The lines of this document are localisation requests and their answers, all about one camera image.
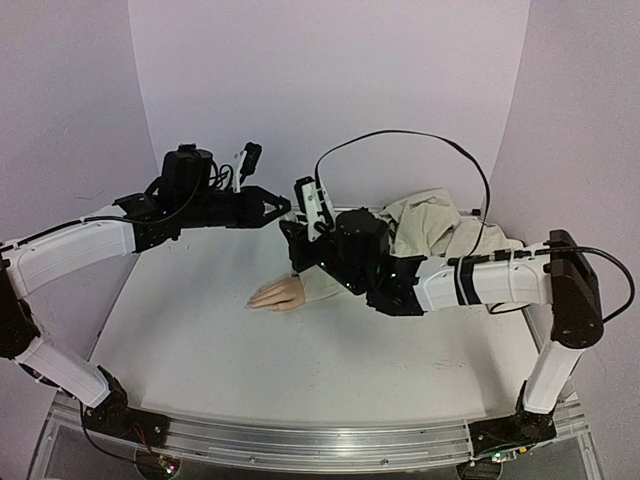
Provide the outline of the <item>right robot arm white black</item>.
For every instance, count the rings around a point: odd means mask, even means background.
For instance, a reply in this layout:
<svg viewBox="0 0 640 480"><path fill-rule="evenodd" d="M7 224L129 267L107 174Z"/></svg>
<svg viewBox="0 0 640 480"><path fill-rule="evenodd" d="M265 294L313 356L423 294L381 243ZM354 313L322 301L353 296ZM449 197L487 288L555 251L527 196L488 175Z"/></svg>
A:
<svg viewBox="0 0 640 480"><path fill-rule="evenodd" d="M597 276L571 236L550 233L541 248L489 254L396 257L388 226L368 210L340 213L333 227L283 220L293 269L317 266L369 307L388 316L422 316L452 307L549 305L553 325L513 414L469 426L475 459L550 441L553 414L582 354L604 333Z"/></svg>

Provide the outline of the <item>mannequin hand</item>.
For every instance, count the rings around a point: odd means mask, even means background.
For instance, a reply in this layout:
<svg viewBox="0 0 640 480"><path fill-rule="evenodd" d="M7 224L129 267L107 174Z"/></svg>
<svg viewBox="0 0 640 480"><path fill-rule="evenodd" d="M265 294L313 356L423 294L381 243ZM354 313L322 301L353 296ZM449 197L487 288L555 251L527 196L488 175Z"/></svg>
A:
<svg viewBox="0 0 640 480"><path fill-rule="evenodd" d="M299 308L305 303L301 280L297 276L285 278L258 290L248 302L252 309L268 308L283 312Z"/></svg>

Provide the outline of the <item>clear nail polish bottle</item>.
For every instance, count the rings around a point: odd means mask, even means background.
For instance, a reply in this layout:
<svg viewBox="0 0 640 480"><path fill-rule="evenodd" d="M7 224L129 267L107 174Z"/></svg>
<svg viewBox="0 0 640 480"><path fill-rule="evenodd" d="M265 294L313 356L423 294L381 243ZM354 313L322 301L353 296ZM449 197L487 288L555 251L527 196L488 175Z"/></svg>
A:
<svg viewBox="0 0 640 480"><path fill-rule="evenodd" d="M281 218L281 221L286 221L286 222L297 222L297 216L296 213L294 211L289 211L286 214L284 214Z"/></svg>

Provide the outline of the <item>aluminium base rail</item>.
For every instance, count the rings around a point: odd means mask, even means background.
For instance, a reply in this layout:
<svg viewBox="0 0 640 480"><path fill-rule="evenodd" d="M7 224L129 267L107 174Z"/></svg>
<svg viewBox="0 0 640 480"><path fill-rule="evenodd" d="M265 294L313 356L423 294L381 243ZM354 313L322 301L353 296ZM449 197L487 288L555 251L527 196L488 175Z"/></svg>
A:
<svg viewBox="0 0 640 480"><path fill-rule="evenodd" d="M29 468L32 479L399 478L599 479L602 467L577 400L557 405L541 441L491 419L339 427L251 425L137 411L110 436L78 402L54 398Z"/></svg>

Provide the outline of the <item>beige sleeve cloth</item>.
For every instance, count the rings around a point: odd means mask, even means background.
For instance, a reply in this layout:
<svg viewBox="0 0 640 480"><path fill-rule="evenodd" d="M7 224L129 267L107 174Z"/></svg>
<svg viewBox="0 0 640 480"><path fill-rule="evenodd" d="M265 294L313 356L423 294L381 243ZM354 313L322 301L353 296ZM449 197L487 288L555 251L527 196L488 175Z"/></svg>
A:
<svg viewBox="0 0 640 480"><path fill-rule="evenodd" d="M485 226L481 220L462 216L446 189L432 189L397 200L374 216L389 226L391 254L397 257L424 255L445 258L470 254L481 227L484 227L476 254L500 249L520 249L523 242L508 238L495 224ZM293 307L348 293L319 267L292 276ZM520 310L523 302L489 304L494 314Z"/></svg>

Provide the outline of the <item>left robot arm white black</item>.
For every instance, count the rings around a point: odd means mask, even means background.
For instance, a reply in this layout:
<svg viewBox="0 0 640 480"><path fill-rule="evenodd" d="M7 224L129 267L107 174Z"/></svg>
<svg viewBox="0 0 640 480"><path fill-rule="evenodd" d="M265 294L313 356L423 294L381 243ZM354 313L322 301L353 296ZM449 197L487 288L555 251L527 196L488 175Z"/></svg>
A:
<svg viewBox="0 0 640 480"><path fill-rule="evenodd" d="M176 241L185 229L258 229L290 212L286 198L245 183L261 153L260 145L247 143L235 166L217 165L211 152L181 144L166 153L160 175L143 192L2 246L2 358L75 397L111 435L131 433L135 416L119 381L56 346L26 299L87 266Z"/></svg>

